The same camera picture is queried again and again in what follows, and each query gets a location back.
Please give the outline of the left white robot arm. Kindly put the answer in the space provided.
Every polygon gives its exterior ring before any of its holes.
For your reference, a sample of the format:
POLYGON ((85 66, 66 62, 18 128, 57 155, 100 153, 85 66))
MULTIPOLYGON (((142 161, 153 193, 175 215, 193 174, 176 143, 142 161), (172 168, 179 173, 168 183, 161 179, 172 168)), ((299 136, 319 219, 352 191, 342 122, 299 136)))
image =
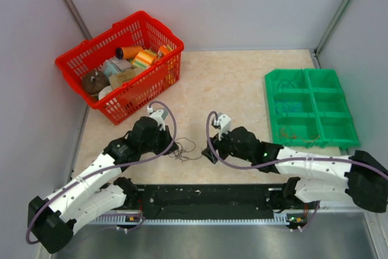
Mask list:
POLYGON ((117 207, 137 203, 135 185, 121 174, 143 163, 142 155, 158 158, 174 151, 175 134, 166 125, 168 112, 158 109, 141 117, 123 137, 108 146, 77 177, 55 193, 28 204, 27 235, 34 235, 50 254, 57 253, 88 222, 117 207))

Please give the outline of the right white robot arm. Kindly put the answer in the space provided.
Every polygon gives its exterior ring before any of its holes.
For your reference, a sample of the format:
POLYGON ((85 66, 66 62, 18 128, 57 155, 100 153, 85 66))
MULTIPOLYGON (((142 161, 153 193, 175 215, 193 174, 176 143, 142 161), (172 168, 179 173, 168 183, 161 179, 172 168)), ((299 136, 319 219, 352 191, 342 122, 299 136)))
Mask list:
POLYGON ((260 141, 245 127, 237 127, 209 138, 202 155, 212 163, 232 156, 261 172, 288 175, 283 201, 291 208, 334 201, 375 213, 387 210, 387 169, 366 151, 347 156, 305 153, 260 141))

